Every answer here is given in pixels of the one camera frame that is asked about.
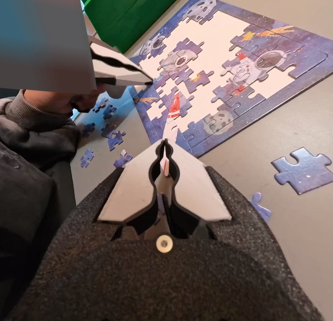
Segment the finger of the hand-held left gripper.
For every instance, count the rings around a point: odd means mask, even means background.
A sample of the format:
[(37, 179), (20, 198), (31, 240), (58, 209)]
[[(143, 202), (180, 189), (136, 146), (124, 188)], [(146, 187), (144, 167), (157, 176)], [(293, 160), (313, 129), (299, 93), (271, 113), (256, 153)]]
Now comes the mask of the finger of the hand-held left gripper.
[(95, 42), (90, 43), (89, 47), (90, 47), (92, 62), (93, 62), (93, 59), (97, 59), (97, 60), (106, 62), (108, 65), (115, 66), (115, 67), (123, 66), (129, 70), (132, 70), (132, 67), (130, 67), (129, 65), (137, 66), (132, 61), (130, 61), (127, 57), (123, 56), (121, 53), (116, 52), (112, 49), (106, 48)]
[(115, 67), (108, 65), (106, 62), (93, 59), (94, 75), (96, 77), (115, 77), (118, 80), (123, 81), (125, 85), (151, 85), (153, 84), (153, 78), (145, 73), (140, 67), (135, 65), (129, 65), (132, 70), (129, 70), (123, 66)]

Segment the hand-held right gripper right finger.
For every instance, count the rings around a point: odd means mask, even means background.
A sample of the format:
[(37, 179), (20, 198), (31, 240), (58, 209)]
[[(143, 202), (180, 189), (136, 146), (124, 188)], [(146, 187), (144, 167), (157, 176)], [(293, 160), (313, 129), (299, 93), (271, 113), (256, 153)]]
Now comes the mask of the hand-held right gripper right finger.
[(169, 139), (165, 139), (165, 152), (173, 179), (169, 213), (177, 227), (192, 235), (200, 225), (231, 221), (207, 166)]

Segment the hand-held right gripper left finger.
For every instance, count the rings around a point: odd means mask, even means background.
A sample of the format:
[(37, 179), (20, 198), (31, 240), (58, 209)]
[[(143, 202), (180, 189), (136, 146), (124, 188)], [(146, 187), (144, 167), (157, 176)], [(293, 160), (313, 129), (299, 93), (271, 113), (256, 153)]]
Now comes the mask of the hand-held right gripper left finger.
[(156, 221), (156, 179), (161, 173), (164, 140), (159, 140), (129, 161), (118, 178), (97, 221), (131, 226), (141, 235)]

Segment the red white jigsaw piece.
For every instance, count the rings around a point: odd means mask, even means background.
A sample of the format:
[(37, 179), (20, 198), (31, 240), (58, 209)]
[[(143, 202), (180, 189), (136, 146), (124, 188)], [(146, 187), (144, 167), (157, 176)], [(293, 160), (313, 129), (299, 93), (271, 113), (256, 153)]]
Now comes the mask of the red white jigsaw piece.
[(165, 177), (169, 177), (170, 173), (169, 173), (169, 159), (167, 158), (166, 153), (164, 153), (161, 161), (160, 161), (160, 166), (161, 166), (161, 170), (164, 174)]

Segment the blue puzzle pieces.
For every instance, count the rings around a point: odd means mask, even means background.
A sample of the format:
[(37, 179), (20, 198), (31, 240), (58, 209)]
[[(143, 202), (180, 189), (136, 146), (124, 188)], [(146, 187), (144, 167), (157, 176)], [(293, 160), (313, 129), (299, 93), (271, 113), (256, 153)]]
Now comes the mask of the blue puzzle pieces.
[[(136, 103), (136, 109), (138, 114), (144, 120), (144, 126), (148, 129), (151, 134), (151, 143), (154, 144), (159, 140), (164, 140), (164, 153), (165, 153), (165, 139), (169, 139), (183, 148), (185, 151), (198, 158), (201, 156), (199, 152), (208, 152), (205, 148), (205, 141), (213, 136), (217, 140), (217, 136), (222, 136), (218, 134), (217, 128), (222, 126), (220, 130), (226, 128), (227, 126), (237, 127), (235, 120), (239, 119), (238, 116), (226, 103), (219, 101), (219, 108), (215, 107), (211, 103), (211, 99), (201, 98), (200, 96), (191, 95), (189, 98), (194, 99), (194, 113), (189, 113), (191, 121), (189, 118), (181, 118), (180, 113), (188, 111), (185, 110), (185, 105), (183, 107), (177, 108), (176, 112), (171, 111), (172, 104), (168, 107), (164, 107), (160, 118), (158, 119), (154, 116), (153, 122), (149, 119), (148, 110), (151, 109), (151, 104), (153, 107), (157, 107), (157, 99), (150, 98), (150, 101), (139, 100)], [(75, 120), (74, 122), (79, 127), (80, 132), (80, 143), (79, 143), (79, 154), (81, 151), (81, 167), (86, 168), (94, 156), (98, 160), (102, 160), (102, 157), (98, 157), (98, 153), (93, 149), (88, 149), (88, 146), (92, 146), (91, 141), (93, 140), (92, 135), (97, 138), (108, 141), (108, 149), (111, 147), (114, 149), (115, 144), (121, 144), (123, 142), (123, 137), (126, 135), (125, 131), (120, 131), (115, 129), (115, 124), (106, 123), (105, 120), (102, 123), (102, 116), (97, 116), (100, 122), (90, 121), (88, 123), (79, 123), (80, 121)], [(189, 127), (186, 132), (182, 133), (179, 131), (179, 125), (181, 127), (184, 125), (184, 121), (189, 122)], [(332, 161), (329, 157), (324, 154), (318, 154), (313, 156), (306, 148), (302, 147), (290, 153), (290, 155), (297, 161), (296, 164), (291, 164), (287, 161), (285, 157), (281, 157), (272, 162), (272, 165), (278, 170), (274, 178), (276, 181), (284, 185), (289, 183), (297, 194), (304, 194), (308, 191), (317, 189), (321, 186), (332, 183), (332, 171), (330, 171), (327, 166), (332, 165)], [(122, 173), (126, 164), (126, 156), (121, 156), (117, 161), (115, 161), (116, 173)], [(102, 202), (100, 210), (98, 210), (97, 218), (105, 205), (107, 199)]]

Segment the grey desk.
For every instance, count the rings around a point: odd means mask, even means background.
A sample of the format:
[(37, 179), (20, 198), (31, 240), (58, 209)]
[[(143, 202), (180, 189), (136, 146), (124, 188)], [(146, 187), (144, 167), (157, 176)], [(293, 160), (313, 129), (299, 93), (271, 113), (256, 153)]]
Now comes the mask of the grey desk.
[[(188, 0), (174, 4), (126, 52), (131, 56)], [(332, 39), (332, 0), (220, 0)], [(262, 194), (269, 227), (306, 294), (332, 320), (332, 183), (298, 195), (274, 178), (271, 162), (305, 147), (332, 160), (332, 75), (200, 160), (247, 199)]]

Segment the person's left hand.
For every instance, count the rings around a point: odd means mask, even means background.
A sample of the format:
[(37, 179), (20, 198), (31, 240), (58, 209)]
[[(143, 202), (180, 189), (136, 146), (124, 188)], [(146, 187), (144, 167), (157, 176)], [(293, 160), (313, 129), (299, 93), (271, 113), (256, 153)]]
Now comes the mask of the person's left hand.
[(98, 96), (105, 91), (106, 87), (99, 84), (97, 89), (89, 94), (24, 90), (23, 96), (26, 102), (40, 111), (68, 115), (73, 109), (81, 113), (89, 112), (95, 106)]

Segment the green storage box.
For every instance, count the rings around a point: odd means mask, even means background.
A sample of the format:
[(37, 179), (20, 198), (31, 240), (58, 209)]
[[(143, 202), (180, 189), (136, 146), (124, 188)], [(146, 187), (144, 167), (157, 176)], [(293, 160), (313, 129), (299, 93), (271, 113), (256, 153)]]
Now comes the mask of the green storage box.
[(81, 0), (99, 38), (127, 52), (176, 0)]

